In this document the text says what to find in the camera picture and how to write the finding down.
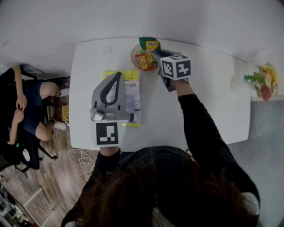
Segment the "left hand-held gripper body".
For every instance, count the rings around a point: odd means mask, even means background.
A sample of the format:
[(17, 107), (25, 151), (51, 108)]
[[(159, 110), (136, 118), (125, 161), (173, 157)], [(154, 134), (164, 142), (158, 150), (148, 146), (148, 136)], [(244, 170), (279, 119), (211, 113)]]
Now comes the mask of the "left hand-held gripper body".
[(91, 108), (90, 133), (95, 147), (118, 147), (122, 144), (130, 114), (114, 109)]

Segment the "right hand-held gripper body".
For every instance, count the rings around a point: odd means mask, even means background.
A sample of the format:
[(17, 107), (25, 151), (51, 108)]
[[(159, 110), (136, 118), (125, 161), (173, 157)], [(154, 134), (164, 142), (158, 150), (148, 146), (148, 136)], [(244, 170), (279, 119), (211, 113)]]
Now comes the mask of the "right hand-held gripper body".
[(172, 55), (157, 60), (158, 75), (169, 92), (175, 90), (172, 81), (184, 80), (188, 83), (191, 76), (191, 58), (188, 55)]

